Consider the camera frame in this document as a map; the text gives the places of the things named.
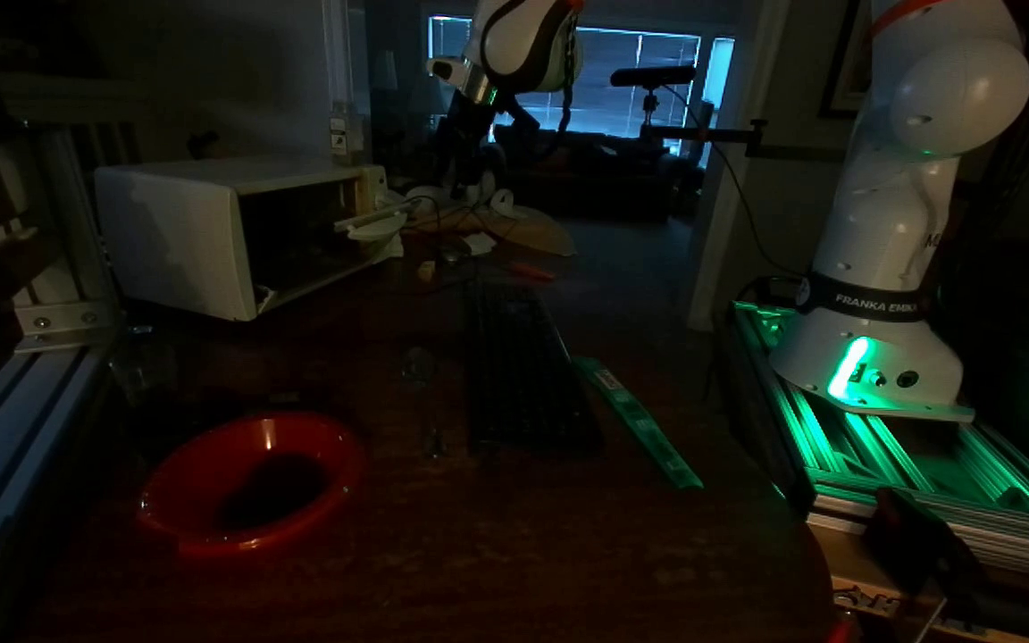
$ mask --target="wooden table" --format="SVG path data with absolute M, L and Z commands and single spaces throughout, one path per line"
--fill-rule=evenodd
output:
M 298 388 L 347 417 L 370 451 L 353 505 L 295 550 L 192 563 L 133 523 L 149 464 L 121 451 L 17 641 L 827 641 L 813 531 L 663 355 L 697 343 L 640 320 L 627 293 L 576 271 L 545 287 L 571 351 L 653 410 L 701 492 L 676 492 L 606 406 L 596 457 L 469 455 L 459 293 L 423 289 L 397 259 L 254 326 L 160 320 L 183 388 Z M 402 380 L 414 346 L 438 357 L 426 400 Z M 429 457 L 423 415 L 442 425 L 447 457 Z

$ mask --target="dark table surface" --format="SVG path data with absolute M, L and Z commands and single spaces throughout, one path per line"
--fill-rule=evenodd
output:
M 594 457 L 473 455 L 459 289 L 419 287 L 413 259 L 249 326 L 160 315 L 179 396 L 340 415 L 370 451 L 366 487 L 290 550 L 183 561 L 137 524 L 155 469 L 137 446 L 167 425 L 143 417 L 51 555 L 17 641 L 827 641 L 820 543 L 685 383 L 697 340 L 640 320 L 634 289 L 564 263 L 541 296 L 569 346 L 650 406 L 701 473 L 694 492 L 673 488 L 600 405 Z M 408 351 L 433 357 L 426 396 L 402 380 Z

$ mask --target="white microwave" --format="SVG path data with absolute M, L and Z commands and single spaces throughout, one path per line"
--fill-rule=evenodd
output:
M 95 188 L 121 293 L 226 320 L 404 252 L 404 215 L 376 165 L 121 165 L 98 169 Z

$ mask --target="green light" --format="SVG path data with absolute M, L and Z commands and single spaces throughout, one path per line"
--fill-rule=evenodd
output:
M 860 367 L 868 346 L 872 346 L 868 334 L 857 334 L 857 340 L 848 343 L 848 355 L 843 355 L 843 360 L 835 364 L 835 376 L 832 376 L 832 383 L 831 383 L 831 396 L 851 405 L 851 400 L 848 400 L 848 383 L 851 383 L 851 376 Z

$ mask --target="red plastic bowl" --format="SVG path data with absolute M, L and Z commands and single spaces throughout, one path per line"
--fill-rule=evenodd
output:
M 363 477 L 363 446 L 321 415 L 249 415 L 183 442 L 149 475 L 140 523 L 185 556 L 288 548 L 329 523 Z

